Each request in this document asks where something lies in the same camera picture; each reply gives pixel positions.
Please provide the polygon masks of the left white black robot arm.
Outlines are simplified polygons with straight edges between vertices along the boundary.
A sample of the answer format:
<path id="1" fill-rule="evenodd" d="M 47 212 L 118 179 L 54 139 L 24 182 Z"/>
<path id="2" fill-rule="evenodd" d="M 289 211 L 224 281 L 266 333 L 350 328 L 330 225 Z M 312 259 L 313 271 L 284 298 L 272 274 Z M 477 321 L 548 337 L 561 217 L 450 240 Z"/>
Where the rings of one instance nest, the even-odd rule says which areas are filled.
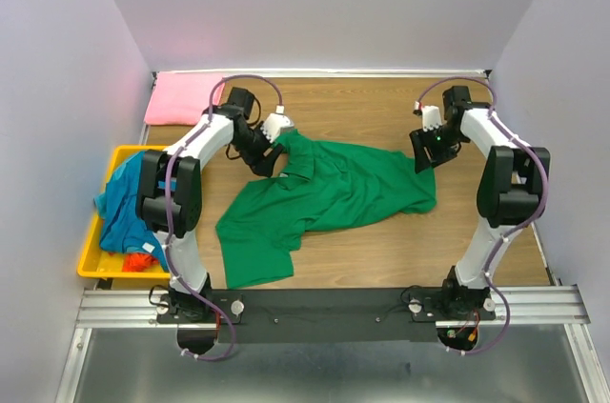
<path id="1" fill-rule="evenodd" d="M 232 88 L 225 103 L 210 104 L 176 143 L 143 154 L 135 212 L 161 244 L 170 272 L 168 294 L 157 306 L 161 314 L 199 322 L 212 309 L 194 232 L 203 209 L 205 166 L 219 150 L 233 148 L 253 174 L 270 177 L 283 150 L 276 140 L 294 127 L 282 97 L 264 121 L 250 124 L 255 101 L 250 91 Z"/>

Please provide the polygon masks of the green polo t-shirt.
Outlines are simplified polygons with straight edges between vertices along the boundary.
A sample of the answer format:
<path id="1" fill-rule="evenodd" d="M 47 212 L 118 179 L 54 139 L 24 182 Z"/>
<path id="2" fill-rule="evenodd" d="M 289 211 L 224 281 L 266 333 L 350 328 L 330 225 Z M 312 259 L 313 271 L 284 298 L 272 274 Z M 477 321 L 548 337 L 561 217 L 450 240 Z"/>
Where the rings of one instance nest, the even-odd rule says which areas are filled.
<path id="1" fill-rule="evenodd" d="M 287 154 L 279 175 L 248 183 L 216 224 L 230 289 L 293 276 L 291 257 L 305 232 L 364 227 L 398 212 L 427 213 L 437 204 L 432 170 L 416 172 L 400 151 L 279 137 Z"/>

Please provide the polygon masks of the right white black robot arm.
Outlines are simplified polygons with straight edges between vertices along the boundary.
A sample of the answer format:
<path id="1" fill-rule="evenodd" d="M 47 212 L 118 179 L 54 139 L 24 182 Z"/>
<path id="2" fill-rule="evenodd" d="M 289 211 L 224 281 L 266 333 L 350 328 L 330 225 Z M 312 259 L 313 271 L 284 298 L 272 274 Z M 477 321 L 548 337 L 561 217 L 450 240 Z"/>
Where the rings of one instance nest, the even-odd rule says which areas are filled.
<path id="1" fill-rule="evenodd" d="M 433 295 L 431 308 L 445 318 L 486 310 L 499 261 L 521 231 L 546 208 L 550 152 L 533 147 L 504 125 L 494 103 L 475 102 L 465 86 L 442 94 L 441 107 L 420 100 L 413 113 L 422 126 L 410 139 L 416 172 L 455 159 L 462 145 L 474 144 L 485 157 L 478 185 L 478 226 L 463 257 Z"/>

